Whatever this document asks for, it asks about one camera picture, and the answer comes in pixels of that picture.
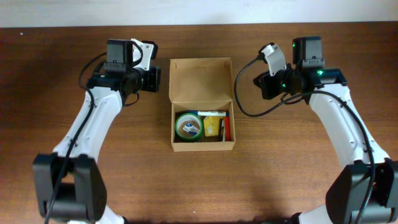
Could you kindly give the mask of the blue whiteboard marker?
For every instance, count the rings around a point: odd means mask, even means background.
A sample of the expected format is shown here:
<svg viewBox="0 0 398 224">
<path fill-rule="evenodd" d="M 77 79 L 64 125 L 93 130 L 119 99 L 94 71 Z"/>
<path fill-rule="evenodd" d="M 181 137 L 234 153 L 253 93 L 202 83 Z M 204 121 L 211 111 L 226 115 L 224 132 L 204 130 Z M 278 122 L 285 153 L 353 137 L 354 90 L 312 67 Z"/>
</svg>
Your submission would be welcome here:
<svg viewBox="0 0 398 224">
<path fill-rule="evenodd" d="M 194 111 L 194 110 L 189 110 L 187 113 L 192 113 L 197 116 L 229 116 L 229 113 L 226 111 Z"/>
</svg>

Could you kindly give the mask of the blue white staples box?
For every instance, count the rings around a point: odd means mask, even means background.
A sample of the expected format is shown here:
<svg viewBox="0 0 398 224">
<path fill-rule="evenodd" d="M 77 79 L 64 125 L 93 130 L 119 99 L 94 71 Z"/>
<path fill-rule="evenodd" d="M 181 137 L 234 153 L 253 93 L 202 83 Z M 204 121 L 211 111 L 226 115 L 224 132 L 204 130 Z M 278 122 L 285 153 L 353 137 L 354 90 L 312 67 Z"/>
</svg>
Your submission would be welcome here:
<svg viewBox="0 0 398 224">
<path fill-rule="evenodd" d="M 200 130 L 191 122 L 187 122 L 184 126 L 183 126 L 183 130 L 189 135 L 189 136 L 196 136 Z"/>
</svg>

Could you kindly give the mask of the green tape roll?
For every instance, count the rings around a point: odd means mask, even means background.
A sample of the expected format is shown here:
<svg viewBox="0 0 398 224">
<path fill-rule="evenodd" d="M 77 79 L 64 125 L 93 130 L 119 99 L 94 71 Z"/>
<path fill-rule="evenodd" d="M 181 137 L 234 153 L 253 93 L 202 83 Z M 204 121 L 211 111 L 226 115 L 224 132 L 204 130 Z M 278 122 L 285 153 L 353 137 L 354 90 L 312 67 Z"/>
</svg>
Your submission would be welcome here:
<svg viewBox="0 0 398 224">
<path fill-rule="evenodd" d="M 187 122 L 193 123 L 200 130 L 200 132 L 196 136 L 194 137 L 189 136 L 183 130 L 183 126 Z M 183 139 L 184 141 L 198 141 L 201 138 L 201 135 L 203 134 L 203 122 L 201 118 L 195 114 L 184 113 L 181 116 L 179 116 L 175 122 L 175 132 L 177 133 L 177 136 Z"/>
</svg>

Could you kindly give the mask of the brown cardboard box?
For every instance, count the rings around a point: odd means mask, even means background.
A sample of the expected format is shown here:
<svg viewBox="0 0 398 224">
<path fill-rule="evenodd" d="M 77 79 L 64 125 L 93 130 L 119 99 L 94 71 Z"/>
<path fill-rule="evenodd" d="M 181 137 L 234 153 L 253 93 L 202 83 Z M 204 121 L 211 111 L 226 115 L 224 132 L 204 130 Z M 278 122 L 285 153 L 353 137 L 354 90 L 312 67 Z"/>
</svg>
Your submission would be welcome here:
<svg viewBox="0 0 398 224">
<path fill-rule="evenodd" d="M 233 67 L 230 58 L 178 58 L 170 61 L 171 145 L 175 152 L 228 151 L 236 143 L 233 108 Z M 184 141 L 175 132 L 179 116 L 194 111 L 229 113 L 230 141 L 203 134 L 198 141 Z"/>
</svg>

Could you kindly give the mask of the yellow spiral notepad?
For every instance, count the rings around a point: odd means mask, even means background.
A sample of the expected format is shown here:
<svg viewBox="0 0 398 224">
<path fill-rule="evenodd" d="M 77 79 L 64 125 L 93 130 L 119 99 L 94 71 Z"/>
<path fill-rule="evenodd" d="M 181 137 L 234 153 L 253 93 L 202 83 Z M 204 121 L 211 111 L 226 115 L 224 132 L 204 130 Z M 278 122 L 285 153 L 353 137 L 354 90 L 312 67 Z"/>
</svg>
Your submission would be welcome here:
<svg viewBox="0 0 398 224">
<path fill-rule="evenodd" d="M 205 136 L 213 137 L 218 136 L 220 132 L 220 116 L 206 116 L 203 120 Z"/>
</svg>

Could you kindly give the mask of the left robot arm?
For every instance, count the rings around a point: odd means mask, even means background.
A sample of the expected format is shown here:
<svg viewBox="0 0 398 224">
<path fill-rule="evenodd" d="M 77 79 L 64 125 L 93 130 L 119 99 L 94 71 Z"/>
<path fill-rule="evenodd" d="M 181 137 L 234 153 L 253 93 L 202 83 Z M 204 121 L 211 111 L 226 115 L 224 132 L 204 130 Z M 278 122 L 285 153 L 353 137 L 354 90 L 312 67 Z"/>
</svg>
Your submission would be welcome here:
<svg viewBox="0 0 398 224">
<path fill-rule="evenodd" d="M 158 46 L 148 40 L 109 39 L 106 52 L 89 61 L 96 67 L 86 82 L 83 105 L 65 137 L 50 154 L 37 154 L 32 169 L 39 213 L 44 222 L 120 223 L 127 218 L 107 204 L 97 162 L 115 117 L 129 106 L 129 95 L 157 92 L 161 69 L 150 63 Z"/>
</svg>

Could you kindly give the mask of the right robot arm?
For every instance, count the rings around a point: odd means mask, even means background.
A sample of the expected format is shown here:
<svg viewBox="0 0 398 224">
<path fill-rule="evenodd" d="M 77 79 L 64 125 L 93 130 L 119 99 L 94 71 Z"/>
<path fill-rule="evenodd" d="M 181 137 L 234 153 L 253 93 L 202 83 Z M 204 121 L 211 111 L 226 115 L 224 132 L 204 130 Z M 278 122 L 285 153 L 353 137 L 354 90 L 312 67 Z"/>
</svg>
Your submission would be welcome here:
<svg viewBox="0 0 398 224">
<path fill-rule="evenodd" d="M 392 223 L 397 221 L 397 162 L 371 136 L 355 108 L 348 82 L 338 68 L 325 68 L 320 37 L 292 42 L 286 63 L 277 44 L 259 50 L 269 67 L 253 82 L 266 100 L 283 104 L 303 99 L 321 120 L 335 149 L 341 173 L 325 203 L 292 217 L 292 223 Z"/>
</svg>

